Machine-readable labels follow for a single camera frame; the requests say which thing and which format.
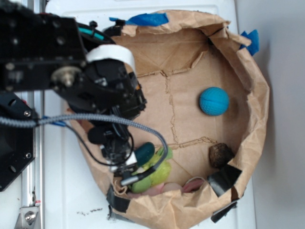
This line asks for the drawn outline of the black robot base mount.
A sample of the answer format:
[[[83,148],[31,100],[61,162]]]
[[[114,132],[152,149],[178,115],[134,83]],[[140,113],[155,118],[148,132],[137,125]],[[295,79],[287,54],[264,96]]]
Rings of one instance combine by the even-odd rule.
[[[33,93],[0,95],[1,117],[27,120],[33,112]],[[33,161],[34,130],[0,126],[0,190],[5,191]]]

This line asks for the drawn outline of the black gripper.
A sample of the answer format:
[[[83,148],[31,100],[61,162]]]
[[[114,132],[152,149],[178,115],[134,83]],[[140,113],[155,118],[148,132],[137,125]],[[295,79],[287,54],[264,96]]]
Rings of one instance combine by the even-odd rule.
[[[135,74],[132,52],[117,44],[100,45],[86,55],[87,65],[77,74],[70,87],[57,94],[75,113],[114,115],[135,119],[146,107],[141,86]],[[109,164],[123,164],[132,150],[127,126],[90,121],[88,131],[92,144],[103,145],[102,155]]]

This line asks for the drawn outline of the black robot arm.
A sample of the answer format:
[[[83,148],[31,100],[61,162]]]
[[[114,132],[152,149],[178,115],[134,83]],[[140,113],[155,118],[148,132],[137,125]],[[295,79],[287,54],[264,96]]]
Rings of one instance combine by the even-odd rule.
[[[72,113],[17,121],[34,127],[66,120],[93,124],[89,140],[102,146],[108,167],[136,165],[128,126],[145,108],[132,53],[94,26],[73,18],[34,13],[9,0],[0,3],[0,91],[53,90]]]

